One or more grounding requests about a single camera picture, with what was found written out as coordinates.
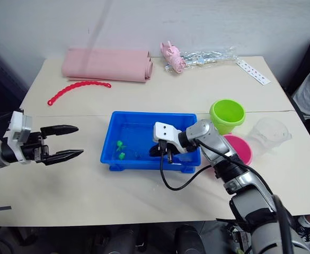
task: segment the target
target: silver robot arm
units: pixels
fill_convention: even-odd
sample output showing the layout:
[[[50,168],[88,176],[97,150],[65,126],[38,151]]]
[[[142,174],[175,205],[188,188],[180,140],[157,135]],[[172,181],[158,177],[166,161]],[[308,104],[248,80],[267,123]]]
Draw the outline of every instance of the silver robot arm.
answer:
[[[19,161],[28,164],[31,160],[51,165],[70,160],[80,155],[83,150],[65,150],[54,155],[49,154],[49,148],[44,139],[49,135],[63,135],[78,131],[71,125],[54,125],[42,127],[40,132],[32,132],[31,117],[23,112],[14,111],[7,129],[7,138],[0,140],[0,168]],[[10,206],[0,207],[1,210],[11,209]]]
[[[251,234],[253,253],[310,253],[289,223],[285,224],[284,221],[282,224],[278,221],[280,209],[284,210],[284,207],[281,203],[279,207],[276,206],[278,198],[273,196],[263,178],[252,168],[242,166],[243,162],[236,151],[219,135],[210,120],[200,120],[183,132],[171,125],[156,123],[154,141],[163,140],[171,147],[175,146],[179,153],[188,152],[187,148],[191,150],[191,147],[201,148],[203,155],[215,169],[216,177],[223,180],[226,191],[234,194],[229,205],[238,225]],[[291,238],[282,246],[284,233],[288,231]]]

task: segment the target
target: red plastic chain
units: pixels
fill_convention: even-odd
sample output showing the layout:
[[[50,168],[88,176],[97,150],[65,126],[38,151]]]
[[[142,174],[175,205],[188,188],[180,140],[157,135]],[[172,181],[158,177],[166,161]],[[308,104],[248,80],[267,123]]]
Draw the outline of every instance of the red plastic chain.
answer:
[[[111,85],[109,83],[104,83],[104,82],[98,82],[98,81],[81,81],[81,82],[76,82],[72,85],[69,85],[65,87],[64,89],[60,90],[54,97],[52,97],[50,100],[48,100],[48,105],[52,106],[53,103],[55,103],[56,100],[58,100],[63,94],[66,92],[81,87],[81,86],[88,86],[88,85],[97,85],[97,86],[105,86],[107,88],[111,88]]]

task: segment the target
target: white table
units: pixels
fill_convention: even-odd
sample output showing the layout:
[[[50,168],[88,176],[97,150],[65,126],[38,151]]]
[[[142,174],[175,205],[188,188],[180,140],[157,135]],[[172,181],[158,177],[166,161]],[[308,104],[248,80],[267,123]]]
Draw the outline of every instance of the white table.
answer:
[[[199,119],[208,114],[198,114]],[[310,137],[295,112],[248,113],[234,134],[246,135],[262,117],[284,122],[291,140],[271,153],[254,158],[254,167],[293,215],[310,213]],[[79,131],[50,136],[51,152],[84,149],[80,156],[56,165],[12,164],[0,169],[0,225],[64,226],[142,222],[231,219],[222,181],[213,170],[197,177],[187,188],[167,189],[158,170],[109,171],[100,155],[109,116],[35,117],[33,129],[52,124],[73,124]],[[179,186],[191,174],[165,172]]]
[[[247,112],[294,110],[262,57],[244,57],[271,80],[262,86],[236,64],[166,72],[161,58],[153,58],[147,83],[109,81],[112,88],[87,86],[63,95],[53,106],[47,101],[74,83],[61,76],[61,59],[48,59],[26,95],[22,107],[31,116],[110,115],[113,111],[208,113],[221,98],[240,102]]]
[[[191,70],[181,76],[166,73],[154,59],[152,79],[145,84],[112,81],[112,88],[82,87],[61,97],[52,107],[47,100],[71,84],[60,75],[61,60],[46,60],[22,107],[34,116],[33,129],[71,124],[79,131],[48,137],[50,152],[84,149],[80,156],[56,165],[18,163],[0,169],[0,225],[62,226],[233,218],[230,196],[212,170],[187,188],[173,192],[157,170],[109,171],[100,155],[110,115],[115,110],[189,112],[208,118],[210,105],[220,98],[243,104],[247,117],[233,133],[246,135],[262,117],[282,121],[291,140],[251,166],[265,178],[293,215],[310,214],[310,136],[262,57],[244,58],[272,83],[262,86],[235,65]],[[191,175],[165,172],[181,185]]]

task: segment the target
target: green toy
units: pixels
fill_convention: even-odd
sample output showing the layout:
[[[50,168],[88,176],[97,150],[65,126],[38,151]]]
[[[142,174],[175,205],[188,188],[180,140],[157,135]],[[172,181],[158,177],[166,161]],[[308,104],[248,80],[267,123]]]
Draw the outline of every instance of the green toy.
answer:
[[[118,140],[117,141],[117,151],[121,151],[121,150],[123,150],[125,147],[127,147],[127,146],[123,146],[123,142],[122,141],[120,141],[120,140]]]
[[[118,155],[118,159],[124,160],[124,158],[125,158],[125,153],[121,152],[121,153]]]

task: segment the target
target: pink towel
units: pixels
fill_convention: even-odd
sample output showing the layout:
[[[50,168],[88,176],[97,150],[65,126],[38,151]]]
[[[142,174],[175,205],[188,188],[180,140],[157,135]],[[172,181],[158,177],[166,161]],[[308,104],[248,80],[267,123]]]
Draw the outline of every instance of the pink towel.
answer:
[[[61,72],[69,79],[146,82],[153,64],[149,51],[69,49]]]

